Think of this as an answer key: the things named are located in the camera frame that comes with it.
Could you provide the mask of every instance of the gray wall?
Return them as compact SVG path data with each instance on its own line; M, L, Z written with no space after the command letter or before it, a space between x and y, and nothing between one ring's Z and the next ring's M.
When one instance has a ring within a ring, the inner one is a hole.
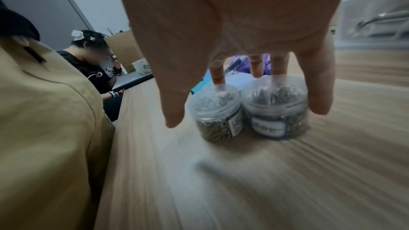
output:
M53 49L64 49L71 43L74 29L87 29L68 0L3 0L11 10L29 19L41 36L41 42Z

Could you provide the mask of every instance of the black hair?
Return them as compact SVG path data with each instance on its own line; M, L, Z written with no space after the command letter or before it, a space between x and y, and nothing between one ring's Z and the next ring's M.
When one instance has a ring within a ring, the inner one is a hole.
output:
M84 39L81 40L73 40L71 42L72 45L78 48L85 48L84 43L86 43L87 47L95 48L95 49L107 49L108 44L105 42L105 34L100 32L94 32L91 30L81 30L84 35Z

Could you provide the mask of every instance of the hand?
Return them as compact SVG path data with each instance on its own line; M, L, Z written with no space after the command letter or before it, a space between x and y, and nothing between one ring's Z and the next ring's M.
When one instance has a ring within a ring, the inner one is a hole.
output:
M121 63L119 62L119 60L114 59L114 60L112 61L112 63L114 64L114 67L115 67L115 68L121 69Z
M214 83L225 82L223 63L234 55L250 55L251 73L259 77L261 54L294 52L305 75L311 111L329 112L335 65L328 26L340 0L123 2L155 74L168 127L182 121L189 92L208 68ZM285 60L274 62L287 70Z

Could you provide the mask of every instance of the round container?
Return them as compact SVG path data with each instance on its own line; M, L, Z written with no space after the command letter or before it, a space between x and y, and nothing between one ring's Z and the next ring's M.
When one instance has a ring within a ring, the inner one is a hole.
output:
M213 85L192 96L187 109L206 140L232 138L243 129L240 94L231 85Z
M296 76L264 76L240 93L250 128L270 139L294 138L308 128L305 81Z

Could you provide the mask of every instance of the wooden table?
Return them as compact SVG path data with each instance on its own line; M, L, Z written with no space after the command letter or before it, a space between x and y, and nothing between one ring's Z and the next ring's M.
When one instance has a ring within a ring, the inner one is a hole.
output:
M330 114L280 142L210 144L189 114L165 127L154 80L126 91L95 228L408 229L409 55L338 52L337 70Z

